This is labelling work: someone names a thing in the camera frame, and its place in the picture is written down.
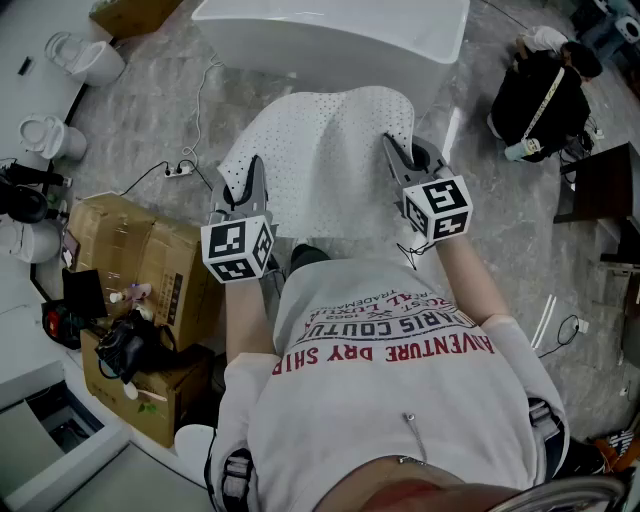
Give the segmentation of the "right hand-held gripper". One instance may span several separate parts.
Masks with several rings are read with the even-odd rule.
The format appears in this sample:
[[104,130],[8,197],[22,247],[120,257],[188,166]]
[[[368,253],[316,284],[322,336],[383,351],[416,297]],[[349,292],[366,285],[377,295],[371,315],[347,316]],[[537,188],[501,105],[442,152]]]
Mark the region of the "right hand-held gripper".
[[[431,142],[412,137],[413,160],[389,134],[382,145],[390,172],[402,189],[404,217],[428,244],[468,232],[473,204],[462,176],[455,175]],[[419,170],[431,176],[419,182]]]

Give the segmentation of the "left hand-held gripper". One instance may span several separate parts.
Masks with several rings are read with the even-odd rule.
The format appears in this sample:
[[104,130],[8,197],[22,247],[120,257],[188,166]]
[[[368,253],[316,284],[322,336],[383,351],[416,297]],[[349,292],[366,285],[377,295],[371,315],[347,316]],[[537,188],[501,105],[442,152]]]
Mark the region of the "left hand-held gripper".
[[213,185],[209,224],[201,228],[202,261],[222,284],[260,279],[275,243],[264,164],[255,155],[238,204],[224,179]]

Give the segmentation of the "white perforated bath mat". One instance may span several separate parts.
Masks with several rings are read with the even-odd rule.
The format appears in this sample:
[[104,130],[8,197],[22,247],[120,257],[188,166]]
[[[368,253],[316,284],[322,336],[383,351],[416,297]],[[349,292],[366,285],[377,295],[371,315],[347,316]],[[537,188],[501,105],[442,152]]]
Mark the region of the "white perforated bath mat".
[[290,94],[258,114],[218,171],[238,200],[252,158],[261,158],[281,237],[374,237],[399,218],[383,137],[406,150],[413,127],[411,102],[386,87]]

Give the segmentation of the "person's right forearm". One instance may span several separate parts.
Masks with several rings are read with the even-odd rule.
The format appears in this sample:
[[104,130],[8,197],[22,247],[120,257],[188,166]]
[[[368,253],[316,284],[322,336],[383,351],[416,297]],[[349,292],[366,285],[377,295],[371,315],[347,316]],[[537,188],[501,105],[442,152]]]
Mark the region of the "person's right forearm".
[[507,304],[464,235],[435,245],[458,308],[476,324],[482,325],[493,316],[509,316]]

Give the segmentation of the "person's left forearm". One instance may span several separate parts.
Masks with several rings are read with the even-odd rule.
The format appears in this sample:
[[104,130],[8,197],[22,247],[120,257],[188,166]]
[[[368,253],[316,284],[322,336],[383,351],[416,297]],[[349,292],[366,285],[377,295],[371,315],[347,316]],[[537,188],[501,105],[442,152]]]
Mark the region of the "person's left forearm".
[[242,354],[266,355],[279,361],[260,282],[254,279],[227,284],[225,301],[227,364]]

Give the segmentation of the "black trousers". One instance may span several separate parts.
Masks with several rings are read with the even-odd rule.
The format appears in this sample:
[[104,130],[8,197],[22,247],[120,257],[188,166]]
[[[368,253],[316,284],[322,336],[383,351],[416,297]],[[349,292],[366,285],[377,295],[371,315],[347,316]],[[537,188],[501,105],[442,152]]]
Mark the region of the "black trousers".
[[324,251],[309,245],[301,243],[294,247],[289,265],[289,273],[293,274],[296,270],[310,264],[329,261],[330,257]]

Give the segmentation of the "large taped cardboard box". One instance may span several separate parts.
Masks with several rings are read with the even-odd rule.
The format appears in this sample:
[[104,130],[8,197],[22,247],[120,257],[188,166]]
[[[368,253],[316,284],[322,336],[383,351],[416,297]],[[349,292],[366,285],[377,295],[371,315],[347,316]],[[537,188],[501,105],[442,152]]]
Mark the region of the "large taped cardboard box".
[[128,311],[110,295],[151,286],[142,305],[153,314],[161,343],[182,352],[214,334],[224,289],[202,262],[198,227],[145,209],[115,193],[76,203],[70,234],[79,243],[75,269],[96,270],[107,311],[106,327]]

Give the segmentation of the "white bathtub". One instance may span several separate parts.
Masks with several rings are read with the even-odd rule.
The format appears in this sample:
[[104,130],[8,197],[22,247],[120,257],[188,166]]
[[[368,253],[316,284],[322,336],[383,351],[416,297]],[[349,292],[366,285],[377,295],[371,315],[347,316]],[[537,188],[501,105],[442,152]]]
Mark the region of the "white bathtub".
[[228,68],[332,91],[384,86],[420,119],[462,46],[470,0],[202,0],[191,19]]

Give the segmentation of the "black flat panel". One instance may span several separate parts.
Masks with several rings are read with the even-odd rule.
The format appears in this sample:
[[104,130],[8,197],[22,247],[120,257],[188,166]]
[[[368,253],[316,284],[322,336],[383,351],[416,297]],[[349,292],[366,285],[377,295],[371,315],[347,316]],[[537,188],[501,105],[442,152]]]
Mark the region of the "black flat panel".
[[96,269],[71,272],[62,270],[63,298],[73,313],[85,319],[99,319],[108,316]]

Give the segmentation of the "dark wooden cabinet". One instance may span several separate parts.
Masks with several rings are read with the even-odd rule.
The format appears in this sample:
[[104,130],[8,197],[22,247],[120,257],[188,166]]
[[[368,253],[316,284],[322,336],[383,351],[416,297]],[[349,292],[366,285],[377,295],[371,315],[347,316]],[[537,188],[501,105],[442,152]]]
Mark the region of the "dark wooden cabinet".
[[599,219],[628,220],[640,233],[640,152],[630,143],[563,165],[574,174],[572,209],[554,224]]

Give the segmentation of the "white toilet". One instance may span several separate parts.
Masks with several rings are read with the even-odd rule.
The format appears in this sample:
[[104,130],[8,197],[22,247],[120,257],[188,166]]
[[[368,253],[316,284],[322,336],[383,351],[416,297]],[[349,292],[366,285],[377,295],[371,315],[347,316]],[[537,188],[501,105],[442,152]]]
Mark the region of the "white toilet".
[[40,264],[57,256],[60,246],[60,232],[52,221],[26,224],[0,216],[0,254]]
[[69,32],[53,34],[45,45],[45,56],[72,80],[92,87],[115,81],[126,63],[106,41],[90,42]]
[[87,140],[78,129],[53,115],[30,115],[19,124],[22,146],[46,160],[67,158],[81,160]]

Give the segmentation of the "white rods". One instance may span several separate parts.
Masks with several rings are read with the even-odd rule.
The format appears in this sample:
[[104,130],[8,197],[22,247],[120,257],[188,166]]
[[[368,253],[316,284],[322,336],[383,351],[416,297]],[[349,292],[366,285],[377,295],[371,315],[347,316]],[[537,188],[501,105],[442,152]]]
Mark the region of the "white rods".
[[550,294],[548,296],[540,321],[535,330],[534,336],[531,340],[531,348],[533,350],[536,350],[542,341],[542,337],[544,336],[547,326],[550,322],[551,316],[553,315],[556,301],[557,301],[556,295]]

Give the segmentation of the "black equipment pile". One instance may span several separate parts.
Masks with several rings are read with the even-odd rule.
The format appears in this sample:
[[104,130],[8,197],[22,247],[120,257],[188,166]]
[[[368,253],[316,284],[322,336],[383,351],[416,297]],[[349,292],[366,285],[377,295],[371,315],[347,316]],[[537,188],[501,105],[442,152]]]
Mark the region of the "black equipment pile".
[[63,221],[69,217],[66,201],[62,200],[58,207],[51,207],[44,193],[32,185],[70,188],[72,184],[70,177],[12,162],[0,168],[0,215],[8,215],[23,224],[36,224],[42,220]]

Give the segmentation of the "white printed T-shirt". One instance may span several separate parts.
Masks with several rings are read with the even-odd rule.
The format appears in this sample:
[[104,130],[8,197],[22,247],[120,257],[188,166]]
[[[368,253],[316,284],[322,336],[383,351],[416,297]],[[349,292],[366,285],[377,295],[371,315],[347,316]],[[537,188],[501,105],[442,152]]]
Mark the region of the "white printed T-shirt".
[[217,500],[242,449],[251,509],[311,512],[350,472],[389,456],[469,483],[539,484],[549,466],[535,404],[569,438],[559,393],[518,323],[474,322],[406,266],[344,259],[296,270],[274,345],[225,370],[211,450]]

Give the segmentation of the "cardboard box by wall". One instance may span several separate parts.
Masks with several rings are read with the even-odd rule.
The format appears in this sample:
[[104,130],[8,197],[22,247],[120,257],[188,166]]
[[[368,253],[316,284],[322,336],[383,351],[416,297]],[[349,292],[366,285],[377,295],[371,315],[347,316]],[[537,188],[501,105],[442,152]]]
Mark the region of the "cardboard box by wall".
[[89,18],[116,40],[156,31],[183,0],[96,0]]

